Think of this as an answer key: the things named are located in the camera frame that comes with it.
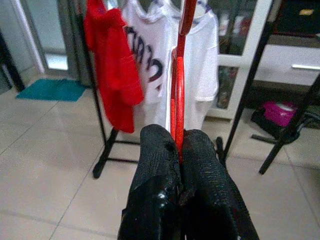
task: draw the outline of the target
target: glass door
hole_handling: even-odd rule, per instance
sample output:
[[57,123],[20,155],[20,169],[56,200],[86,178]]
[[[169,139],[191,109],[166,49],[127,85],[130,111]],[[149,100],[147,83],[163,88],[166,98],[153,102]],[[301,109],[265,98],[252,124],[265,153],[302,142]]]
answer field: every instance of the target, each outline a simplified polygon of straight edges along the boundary
[[32,26],[38,51],[47,70],[66,73],[68,59],[56,0],[23,0],[23,9]]

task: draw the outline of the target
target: tile floor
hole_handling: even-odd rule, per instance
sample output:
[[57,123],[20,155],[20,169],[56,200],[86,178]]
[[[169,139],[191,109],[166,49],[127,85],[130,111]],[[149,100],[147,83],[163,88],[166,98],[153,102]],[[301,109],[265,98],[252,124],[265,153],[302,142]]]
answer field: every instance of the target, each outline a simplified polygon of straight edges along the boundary
[[[0,95],[0,239],[116,239],[136,164],[107,162],[93,179],[103,143],[90,90],[77,102],[15,95]],[[240,122],[227,167],[260,239],[319,240],[320,130],[304,129],[261,176],[272,145],[250,139],[265,134],[249,121],[250,113]],[[203,130],[226,140],[230,127],[214,119]],[[111,156],[137,160],[139,147],[116,144]]]

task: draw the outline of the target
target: pink container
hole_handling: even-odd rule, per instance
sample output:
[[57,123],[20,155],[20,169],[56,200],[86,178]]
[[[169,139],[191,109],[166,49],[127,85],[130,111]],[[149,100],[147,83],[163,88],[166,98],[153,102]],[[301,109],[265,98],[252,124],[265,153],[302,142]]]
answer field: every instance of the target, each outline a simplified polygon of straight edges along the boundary
[[281,127],[286,127],[297,111],[290,102],[267,101],[263,107],[264,117]]

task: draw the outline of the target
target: cabinet drawer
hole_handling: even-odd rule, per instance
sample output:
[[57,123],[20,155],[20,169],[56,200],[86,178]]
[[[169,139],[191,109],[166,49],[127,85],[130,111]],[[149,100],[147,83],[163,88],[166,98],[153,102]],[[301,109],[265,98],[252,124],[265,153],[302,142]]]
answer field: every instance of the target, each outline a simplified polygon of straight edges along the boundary
[[255,80],[311,85],[320,73],[320,48],[265,46]]

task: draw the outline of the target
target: white t-shirt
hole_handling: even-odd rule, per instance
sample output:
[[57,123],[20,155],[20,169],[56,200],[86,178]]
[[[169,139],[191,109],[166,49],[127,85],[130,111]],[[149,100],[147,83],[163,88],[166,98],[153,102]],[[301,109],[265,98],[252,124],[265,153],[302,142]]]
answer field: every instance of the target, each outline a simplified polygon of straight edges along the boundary
[[[128,23],[129,46],[137,54],[137,62],[145,101],[135,110],[144,124],[159,124],[170,129],[171,52],[177,45],[180,12],[165,0],[152,4],[145,13],[138,0],[128,0],[122,16]],[[195,24],[186,37],[184,51],[185,111],[184,128],[201,129],[204,118],[213,104],[218,91],[218,21],[212,11],[194,20]],[[141,53],[142,42],[144,53]],[[152,58],[146,46],[152,47]],[[162,64],[161,75],[156,75],[158,66],[147,69],[150,59]]]
[[[181,13],[170,0],[163,1],[165,14],[171,16],[172,44],[175,47],[178,41]],[[156,11],[158,7],[153,4],[150,6],[150,11]],[[205,116],[212,107],[219,90],[218,26],[218,18],[210,10],[193,20],[193,26],[186,36],[184,49],[184,128],[186,130],[202,128]],[[170,86],[171,67],[168,73],[168,91],[171,90]]]
[[127,22],[130,49],[135,53],[144,90],[144,101],[135,107],[135,125],[166,125],[168,67],[171,56],[171,24],[159,7],[144,12],[137,0],[128,0],[122,9]]

